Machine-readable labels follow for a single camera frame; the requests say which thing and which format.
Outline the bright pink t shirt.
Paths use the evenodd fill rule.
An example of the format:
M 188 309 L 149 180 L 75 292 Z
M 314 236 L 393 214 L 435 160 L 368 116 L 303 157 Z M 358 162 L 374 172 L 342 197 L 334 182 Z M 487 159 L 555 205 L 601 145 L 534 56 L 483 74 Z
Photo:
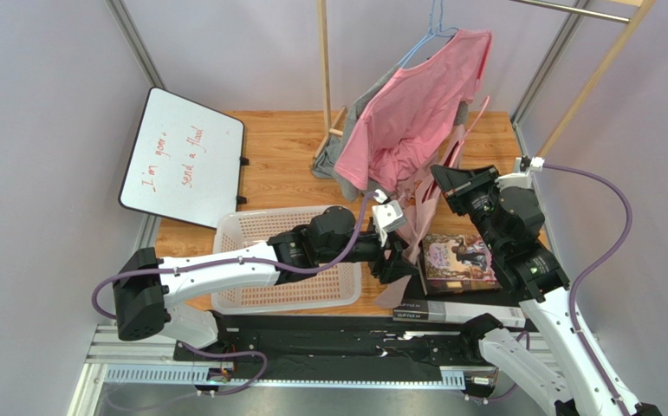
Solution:
M 367 105 L 356 129 L 366 138 L 375 157 L 415 141 L 423 151 L 427 140 L 441 140 L 451 133 L 461 102 L 471 103 L 481 88 L 490 55 L 489 30 L 459 30 L 427 61 L 402 68 Z M 375 177 L 375 163 L 368 173 L 362 167 L 348 172 L 367 185 Z

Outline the blue wire hanger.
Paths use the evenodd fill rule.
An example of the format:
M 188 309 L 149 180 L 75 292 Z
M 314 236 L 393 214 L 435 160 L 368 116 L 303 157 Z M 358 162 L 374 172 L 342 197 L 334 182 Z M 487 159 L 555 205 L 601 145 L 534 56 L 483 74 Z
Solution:
M 444 26 L 444 0 L 433 0 L 425 35 L 397 62 L 398 67 L 405 68 L 417 52 L 431 40 L 437 37 L 451 39 L 459 30 L 460 28 L 456 26 Z

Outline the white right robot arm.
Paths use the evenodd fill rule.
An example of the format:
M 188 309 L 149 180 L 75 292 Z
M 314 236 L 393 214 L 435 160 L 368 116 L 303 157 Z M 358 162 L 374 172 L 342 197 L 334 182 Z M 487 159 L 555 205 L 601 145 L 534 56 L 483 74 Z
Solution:
M 431 174 L 451 211 L 475 225 L 498 282 L 541 334 L 559 369 L 536 358 L 489 313 L 463 325 L 464 358 L 497 367 L 547 415 L 658 415 L 657 406 L 626 386 L 585 329 L 577 282 L 539 239 L 545 216 L 528 169 L 501 175 L 494 166 L 434 166 Z

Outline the dusty pink t shirt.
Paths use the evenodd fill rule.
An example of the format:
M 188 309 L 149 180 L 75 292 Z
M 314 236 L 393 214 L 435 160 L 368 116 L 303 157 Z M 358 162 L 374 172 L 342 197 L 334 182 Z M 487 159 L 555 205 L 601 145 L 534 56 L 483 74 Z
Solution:
M 469 128 L 464 124 L 455 127 L 444 153 L 439 156 L 437 150 L 410 178 L 400 181 L 395 192 L 398 202 L 405 214 L 406 223 L 399 227 L 397 233 L 408 244 L 405 249 L 405 259 L 416 263 L 420 253 L 419 243 L 423 240 L 431 222 L 436 215 L 440 192 L 431 174 L 432 166 L 459 167 L 463 157 L 464 145 L 467 136 L 477 121 L 482 117 L 484 110 L 490 103 L 488 95 L 482 102 L 477 117 Z M 386 289 L 374 300 L 374 304 L 383 309 L 393 309 L 400 305 L 405 289 L 411 276 L 402 277 L 394 283 L 388 283 Z

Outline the wooden clothes rack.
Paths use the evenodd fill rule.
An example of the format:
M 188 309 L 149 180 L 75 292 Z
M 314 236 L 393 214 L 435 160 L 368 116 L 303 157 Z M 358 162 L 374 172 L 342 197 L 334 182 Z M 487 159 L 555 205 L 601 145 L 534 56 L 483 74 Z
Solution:
M 516 108 L 511 122 L 515 132 L 518 132 L 521 124 L 527 116 L 529 110 L 532 108 L 535 99 L 542 90 L 542 86 L 547 78 L 555 68 L 556 63 L 561 58 L 561 55 L 567 48 L 572 36 L 579 28 L 580 20 L 585 18 L 593 18 L 605 22 L 619 23 L 623 26 L 617 38 L 613 41 L 612 46 L 605 53 L 600 63 L 593 71 L 592 75 L 584 83 L 580 92 L 574 98 L 572 104 L 567 109 L 567 112 L 561 117 L 560 121 L 553 128 L 548 138 L 540 146 L 536 152 L 538 156 L 546 156 L 550 149 L 556 144 L 558 139 L 567 129 L 569 123 L 577 115 L 582 105 L 598 85 L 603 75 L 612 66 L 613 61 L 617 58 L 621 50 L 626 46 L 632 34 L 643 22 L 647 14 L 651 11 L 655 2 L 653 0 L 645 1 L 623 1 L 622 4 L 628 7 L 633 7 L 634 12 L 629 17 L 615 16 L 608 13 L 602 13 L 597 10 L 590 10 L 587 6 L 588 1 L 577 1 L 572 5 L 564 5 L 551 1 L 525 1 L 525 5 L 541 8 L 545 10 L 558 11 L 566 14 L 567 18 L 556 34 L 555 39 L 550 44 L 550 47 L 544 56 L 542 63 L 537 69 L 532 81 L 529 83 L 524 92 L 518 107 Z M 321 62 L 321 86 L 323 99 L 323 126 L 324 134 L 320 145 L 316 148 L 312 161 L 321 154 L 326 146 L 328 140 L 333 137 L 340 137 L 342 131 L 338 128 L 340 121 L 347 112 L 347 108 L 343 106 L 336 115 L 332 115 L 331 109 L 331 87 L 330 87 L 330 67 L 329 67 L 329 51 L 328 51 L 328 5 L 325 1 L 318 1 L 316 3 L 317 9 L 317 26 L 318 26 L 318 40 Z

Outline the colourful illustrated book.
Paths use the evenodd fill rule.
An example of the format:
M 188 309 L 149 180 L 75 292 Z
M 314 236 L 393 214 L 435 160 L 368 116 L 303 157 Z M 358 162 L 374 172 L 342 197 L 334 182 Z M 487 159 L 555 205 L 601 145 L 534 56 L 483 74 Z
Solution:
M 428 234 L 419 244 L 421 283 L 427 296 L 501 288 L 491 254 L 477 234 Z

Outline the aluminium frame rail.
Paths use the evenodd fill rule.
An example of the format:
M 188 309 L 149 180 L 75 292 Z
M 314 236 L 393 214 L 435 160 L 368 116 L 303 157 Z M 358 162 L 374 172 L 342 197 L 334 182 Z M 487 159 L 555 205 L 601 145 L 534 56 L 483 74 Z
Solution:
M 423 388 L 463 391 L 496 402 L 480 376 L 512 379 L 549 415 L 627 415 L 634 404 L 611 393 L 563 317 L 530 335 L 485 318 L 467 324 L 395 322 L 385 317 L 237 316 L 218 342 L 174 336 L 120 340 L 96 329 L 69 408 L 89 415 L 108 382 L 183 385 L 190 396 L 251 387 Z

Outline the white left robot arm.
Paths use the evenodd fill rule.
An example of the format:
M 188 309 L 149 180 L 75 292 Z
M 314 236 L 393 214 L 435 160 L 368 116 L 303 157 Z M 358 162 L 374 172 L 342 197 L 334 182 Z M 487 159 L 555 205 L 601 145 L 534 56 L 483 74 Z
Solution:
M 181 258 L 138 250 L 111 282 L 118 337 L 140 341 L 163 335 L 205 348 L 219 337 L 217 318 L 186 305 L 194 297 L 298 283 L 339 263 L 364 263 L 384 284 L 411 276 L 418 268 L 396 233 L 404 222 L 394 203 L 375 205 L 363 231 L 351 211 L 330 206 L 307 224 L 238 250 Z

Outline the whiteboard with red writing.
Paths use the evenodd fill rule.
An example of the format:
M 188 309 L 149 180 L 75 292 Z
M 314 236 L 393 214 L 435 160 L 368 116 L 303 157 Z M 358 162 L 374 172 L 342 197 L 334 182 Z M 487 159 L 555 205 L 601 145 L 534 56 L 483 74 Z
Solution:
M 118 197 L 133 211 L 217 228 L 241 196 L 245 125 L 150 88 Z

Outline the dark paperback book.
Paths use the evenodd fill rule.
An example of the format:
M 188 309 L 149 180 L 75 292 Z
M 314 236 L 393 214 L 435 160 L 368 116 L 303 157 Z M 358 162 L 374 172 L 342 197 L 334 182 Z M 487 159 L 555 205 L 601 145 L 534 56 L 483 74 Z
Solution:
M 432 246 L 419 255 L 420 282 L 427 296 L 446 296 L 501 288 L 483 253 L 459 254 Z

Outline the white plastic laundry basket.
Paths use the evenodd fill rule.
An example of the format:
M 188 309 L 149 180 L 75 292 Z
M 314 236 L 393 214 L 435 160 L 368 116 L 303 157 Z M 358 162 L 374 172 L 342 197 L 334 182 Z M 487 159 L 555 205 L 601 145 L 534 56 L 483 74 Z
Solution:
M 213 252 L 239 250 L 307 224 L 326 210 L 324 205 L 241 211 L 217 224 Z M 244 287 L 211 294 L 213 308 L 224 315 L 282 313 L 346 306 L 361 294 L 361 266 L 340 263 L 302 282 L 269 287 Z

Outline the black clip file binder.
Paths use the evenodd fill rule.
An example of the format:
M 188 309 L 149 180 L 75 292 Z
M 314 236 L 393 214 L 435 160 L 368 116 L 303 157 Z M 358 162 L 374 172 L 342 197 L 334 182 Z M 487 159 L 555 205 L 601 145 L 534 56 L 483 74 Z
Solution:
M 427 296 L 422 285 L 421 288 L 422 299 L 405 297 L 392 311 L 395 321 L 463 324 L 479 315 L 490 314 L 506 327 L 526 327 L 528 318 L 520 308 L 503 306 L 495 300 L 501 288 L 446 296 Z

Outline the grey adidas t shirt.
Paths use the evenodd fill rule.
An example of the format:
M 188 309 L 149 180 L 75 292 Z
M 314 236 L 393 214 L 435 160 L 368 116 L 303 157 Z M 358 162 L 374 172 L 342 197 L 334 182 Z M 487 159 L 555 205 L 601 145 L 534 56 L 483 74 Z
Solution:
M 426 148 L 423 151 L 415 148 L 415 141 L 406 140 L 403 146 L 397 146 L 375 157 L 362 132 L 356 129 L 360 117 L 369 114 L 367 105 L 400 70 L 399 65 L 393 66 L 353 103 L 348 110 L 340 138 L 332 136 L 327 139 L 321 154 L 315 157 L 311 168 L 314 176 L 335 179 L 342 194 L 349 201 L 377 188 L 389 194 L 396 192 L 399 182 L 409 179 L 419 168 L 431 163 L 438 156 L 442 141 L 433 139 L 425 142 Z M 358 178 L 348 174 L 359 167 L 364 169 L 364 173 L 368 173 L 372 162 L 376 168 L 381 167 L 383 170 L 376 171 L 375 177 L 370 178 L 367 185 L 362 185 Z

